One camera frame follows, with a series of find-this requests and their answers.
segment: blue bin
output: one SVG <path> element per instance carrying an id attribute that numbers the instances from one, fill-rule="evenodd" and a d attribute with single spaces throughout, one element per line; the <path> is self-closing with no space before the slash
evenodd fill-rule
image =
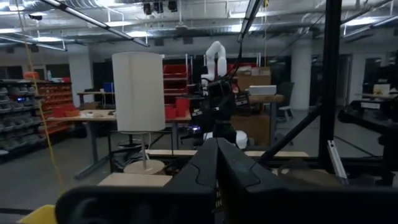
<path id="1" fill-rule="evenodd" d="M 113 82 L 111 83 L 104 83 L 104 91 L 107 93 L 112 93 L 114 92 L 114 85 Z"/>

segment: ceiling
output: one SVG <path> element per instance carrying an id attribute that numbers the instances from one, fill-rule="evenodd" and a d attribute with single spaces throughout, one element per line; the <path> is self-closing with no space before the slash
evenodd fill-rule
<path id="1" fill-rule="evenodd" d="M 97 28 L 87 22 L 73 17 L 58 9 L 52 9 L 38 0 L 18 0 L 21 19 L 25 35 L 29 40 L 35 37 L 56 37 L 65 42 L 90 43 L 122 40 L 118 36 Z M 342 19 L 353 16 L 382 0 L 343 0 Z M 237 0 L 183 0 L 176 2 L 177 12 L 168 8 L 169 1 L 160 1 L 163 13 L 155 11 L 150 15 L 144 13 L 145 3 L 149 3 L 152 10 L 154 2 L 145 0 L 66 0 L 62 1 L 86 15 L 101 22 L 108 22 L 115 29 L 129 35 L 143 38 L 166 37 L 196 37 L 209 35 L 231 35 L 240 30 L 242 17 L 246 12 L 248 1 Z M 22 29 L 15 0 L 0 0 L 0 35 L 21 39 Z M 396 14 L 398 1 L 391 11 L 391 4 L 377 8 L 358 19 L 377 21 Z M 325 0 L 270 0 L 266 9 L 261 8 L 259 17 L 251 27 L 252 35 L 263 35 L 267 29 L 267 36 L 294 35 L 305 32 L 306 27 L 318 20 L 325 10 Z M 29 15 L 41 15 L 41 20 L 31 19 Z M 318 24 L 312 26 L 312 31 L 321 33 L 324 17 Z M 346 27 L 355 30 L 363 24 Z"/>

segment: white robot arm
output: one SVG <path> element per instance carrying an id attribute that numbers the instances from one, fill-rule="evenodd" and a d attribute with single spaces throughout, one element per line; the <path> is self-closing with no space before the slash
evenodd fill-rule
<path id="1" fill-rule="evenodd" d="M 218 76 L 223 77 L 227 73 L 225 48 L 220 42 L 215 41 L 214 43 L 212 43 L 212 45 L 206 51 L 206 66 L 207 66 L 208 74 L 201 75 L 201 78 L 206 78 L 211 82 L 215 79 L 215 74 L 216 74 L 216 72 L 215 72 L 215 69 L 216 69 L 215 55 L 216 54 L 218 56 L 218 60 L 217 60 Z M 201 80 L 201 84 L 203 86 L 207 86 L 208 81 Z"/>

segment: chair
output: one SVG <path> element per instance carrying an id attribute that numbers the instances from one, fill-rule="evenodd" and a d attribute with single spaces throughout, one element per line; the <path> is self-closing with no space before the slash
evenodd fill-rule
<path id="1" fill-rule="evenodd" d="M 283 112 L 282 121 L 290 121 L 294 119 L 293 112 L 290 108 L 290 97 L 292 96 L 294 83 L 284 82 L 277 86 L 276 93 L 284 96 L 284 100 L 277 104 L 278 111 Z"/>

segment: yellow cable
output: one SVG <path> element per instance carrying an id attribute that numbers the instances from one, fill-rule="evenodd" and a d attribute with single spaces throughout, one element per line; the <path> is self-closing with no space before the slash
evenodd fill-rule
<path id="1" fill-rule="evenodd" d="M 17 9 L 18 9 L 19 6 L 18 6 L 18 1 L 17 0 L 15 0 L 15 4 L 16 4 Z M 18 10 L 18 18 L 19 18 L 19 23 L 21 25 L 21 29 L 22 29 L 22 34 L 23 34 L 22 36 L 23 36 L 23 40 L 24 40 L 24 43 L 25 43 L 25 49 L 26 49 L 27 58 L 28 58 L 28 61 L 29 61 L 29 70 L 31 72 L 33 72 L 34 70 L 33 70 L 32 56 L 30 54 L 30 50 L 29 50 L 28 45 L 27 45 L 26 36 L 25 36 L 25 30 L 24 30 L 24 24 L 22 22 L 20 10 Z M 36 77 L 35 76 L 33 76 L 33 83 L 34 83 L 34 86 L 35 86 L 35 94 L 38 95 L 39 92 L 38 92 L 37 82 L 36 82 Z M 47 138 L 47 144 L 49 145 L 51 162 L 52 162 L 52 165 L 53 165 L 53 167 L 55 169 L 55 174 L 57 175 L 58 184 L 60 186 L 61 194 L 62 194 L 65 191 L 65 186 L 63 184 L 63 179 L 62 179 L 61 172 L 60 172 L 60 170 L 59 170 L 59 168 L 57 166 L 57 163 L 55 161 L 54 150 L 52 148 L 52 144 L 51 144 L 51 140 L 50 140 L 50 134 L 49 134 L 49 130 L 47 128 L 47 122 L 45 121 L 42 105 L 41 105 L 40 102 L 39 102 L 39 110 L 40 110 L 40 115 L 42 117 L 42 121 L 43 121 L 43 124 L 44 124 L 45 137 Z"/>

